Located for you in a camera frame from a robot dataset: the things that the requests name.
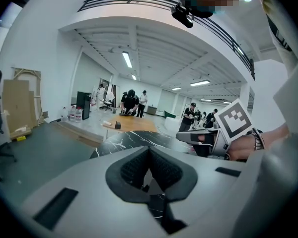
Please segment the wooden platform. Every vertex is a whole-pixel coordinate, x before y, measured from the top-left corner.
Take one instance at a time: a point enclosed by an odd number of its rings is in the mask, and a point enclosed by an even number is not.
[[[133,116],[120,116],[117,115],[108,122],[112,123],[111,126],[107,124],[103,124],[106,129],[113,129],[117,132],[126,132],[126,131],[134,131],[134,130],[144,130],[144,131],[152,131],[157,132],[157,129],[154,123],[145,118],[133,117]],[[121,129],[115,129],[116,122],[120,122]],[[104,135],[104,141],[107,139],[107,130]]]

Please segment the box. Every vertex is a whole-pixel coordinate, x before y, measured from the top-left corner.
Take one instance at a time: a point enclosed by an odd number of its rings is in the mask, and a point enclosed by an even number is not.
[[[120,122],[116,122],[115,129],[120,129],[120,128],[121,128],[121,123]]]

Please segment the black marble tabletop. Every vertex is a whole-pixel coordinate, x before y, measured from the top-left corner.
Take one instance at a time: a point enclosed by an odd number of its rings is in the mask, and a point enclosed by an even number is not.
[[[177,152],[196,155],[190,145],[168,135],[151,131],[128,131],[109,137],[94,150],[90,158],[98,158],[139,146],[162,146]]]

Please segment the camera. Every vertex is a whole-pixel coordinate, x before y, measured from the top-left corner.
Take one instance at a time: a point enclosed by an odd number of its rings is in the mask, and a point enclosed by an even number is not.
[[[172,17],[181,22],[187,28],[191,28],[193,26],[193,21],[188,17],[188,14],[188,10],[182,7],[179,3],[176,6],[171,7]]]

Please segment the gray floor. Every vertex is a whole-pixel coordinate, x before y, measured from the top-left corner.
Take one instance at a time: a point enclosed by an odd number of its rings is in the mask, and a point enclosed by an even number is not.
[[[18,159],[0,157],[0,192],[14,206],[46,182],[73,165],[88,160],[94,148],[61,134],[52,124],[43,124],[26,140],[10,143]]]

